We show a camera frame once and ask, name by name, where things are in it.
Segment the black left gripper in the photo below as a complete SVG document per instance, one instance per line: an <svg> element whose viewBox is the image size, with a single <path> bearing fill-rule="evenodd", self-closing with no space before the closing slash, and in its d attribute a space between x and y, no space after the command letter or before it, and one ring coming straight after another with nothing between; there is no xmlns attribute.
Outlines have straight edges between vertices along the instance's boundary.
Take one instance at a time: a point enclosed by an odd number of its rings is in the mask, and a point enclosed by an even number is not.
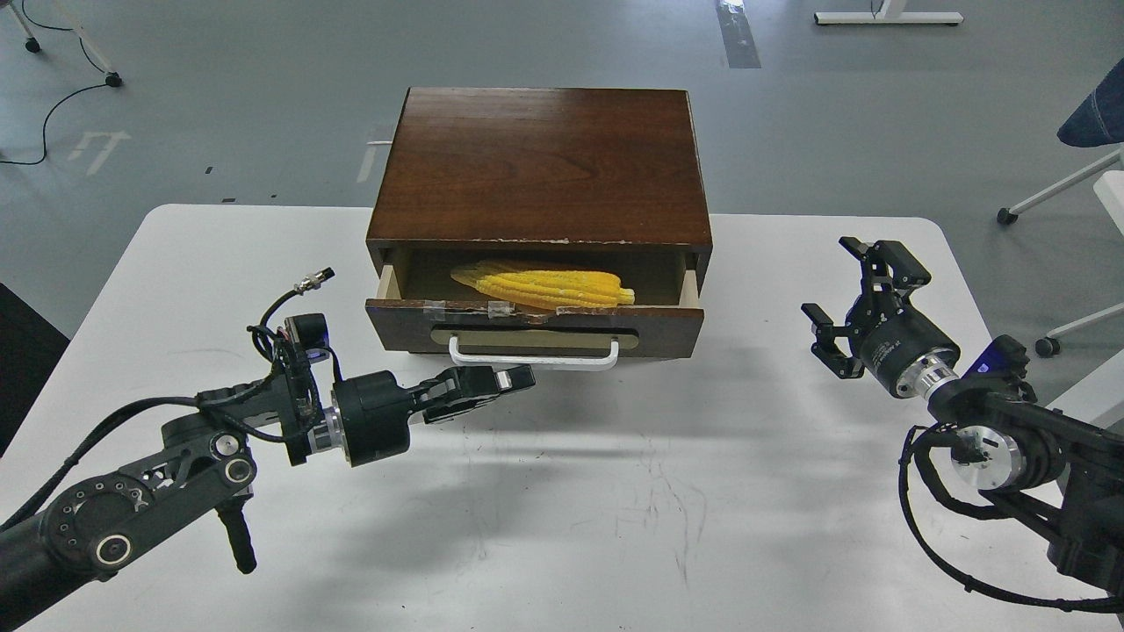
<svg viewBox="0 0 1124 632"><path fill-rule="evenodd" d="M333 387L342 451L352 467L402 455L410 448L409 417L414 413L422 413L427 424L442 423L535 383L531 365L504 370L454 365L416 385L413 395L389 370L348 377Z"/></svg>

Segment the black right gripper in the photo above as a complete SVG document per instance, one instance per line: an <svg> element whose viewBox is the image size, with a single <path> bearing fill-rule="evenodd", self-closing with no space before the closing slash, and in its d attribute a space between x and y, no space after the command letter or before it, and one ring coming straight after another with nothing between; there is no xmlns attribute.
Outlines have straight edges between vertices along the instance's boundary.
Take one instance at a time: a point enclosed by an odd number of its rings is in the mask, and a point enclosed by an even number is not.
<svg viewBox="0 0 1124 632"><path fill-rule="evenodd" d="M910 294L931 283L931 272L901 241L870 244L843 236L839 244L861 265L860 298L843 325L832 323L816 303L800 305L812 320L812 355L839 379L858 379L867 369L895 399L925 397L930 385L921 383L922 377L943 365L943 379L961 356L958 344L910 305ZM839 338L847 338L851 355L839 347Z"/></svg>

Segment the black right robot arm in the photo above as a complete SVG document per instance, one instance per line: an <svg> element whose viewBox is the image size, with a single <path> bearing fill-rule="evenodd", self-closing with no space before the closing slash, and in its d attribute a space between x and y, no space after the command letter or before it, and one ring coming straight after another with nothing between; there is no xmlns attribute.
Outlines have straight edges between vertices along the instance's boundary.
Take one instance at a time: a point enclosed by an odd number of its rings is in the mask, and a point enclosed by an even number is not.
<svg viewBox="0 0 1124 632"><path fill-rule="evenodd" d="M836 325L818 304L812 354L839 379L871 373L895 399L919 397L933 417L913 427L898 459L898 498L907 527L940 571L995 601L1093 614L1121 613L1120 434L1037 404L1027 349L996 337L963 374L961 351L910 303L931 273L900 241L844 236L861 268L860 294ZM948 563L923 538L910 511L910 467L948 511L977 521L1015 520L1048 543L1057 572L1105 592L1102 599L1045 601L1005 592Z"/></svg>

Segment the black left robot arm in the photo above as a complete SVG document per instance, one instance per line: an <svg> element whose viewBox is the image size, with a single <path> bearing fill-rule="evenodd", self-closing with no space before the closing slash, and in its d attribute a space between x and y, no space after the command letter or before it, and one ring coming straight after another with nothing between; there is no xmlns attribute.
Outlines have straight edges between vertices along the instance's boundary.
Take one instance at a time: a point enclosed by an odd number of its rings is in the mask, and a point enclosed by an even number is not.
<svg viewBox="0 0 1124 632"><path fill-rule="evenodd" d="M324 406L312 364L335 359L325 317L301 313L277 328L270 317L333 276L332 269L305 276L250 327L250 340L270 365L260 380L189 399L124 405L4 521L4 631L21 628L82 585L112 578L210 512L224 524L238 571L252 572L256 553L242 513L259 473L252 437L284 445L291 464L337 448L348 464L375 463L409 449L414 416L437 423L537 382L529 365L455 365L410 387L388 370L345 379L334 369L332 403ZM82 455L125 421L157 406L190 409L163 425L161 451L61 488Z"/></svg>

